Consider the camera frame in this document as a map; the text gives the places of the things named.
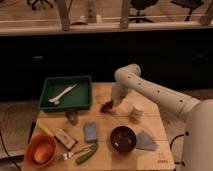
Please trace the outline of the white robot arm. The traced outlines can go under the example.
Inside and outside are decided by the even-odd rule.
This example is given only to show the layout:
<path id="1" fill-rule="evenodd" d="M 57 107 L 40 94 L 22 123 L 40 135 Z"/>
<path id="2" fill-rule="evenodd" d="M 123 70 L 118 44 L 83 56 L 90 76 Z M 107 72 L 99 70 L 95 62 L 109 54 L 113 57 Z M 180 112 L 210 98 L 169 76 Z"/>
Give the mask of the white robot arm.
<path id="1" fill-rule="evenodd" d="M 111 100 L 118 106 L 130 89 L 162 105 L 178 116 L 186 117 L 181 171 L 213 171 L 213 99 L 192 96 L 152 83 L 140 77 L 141 69 L 130 64 L 114 73 Z"/>

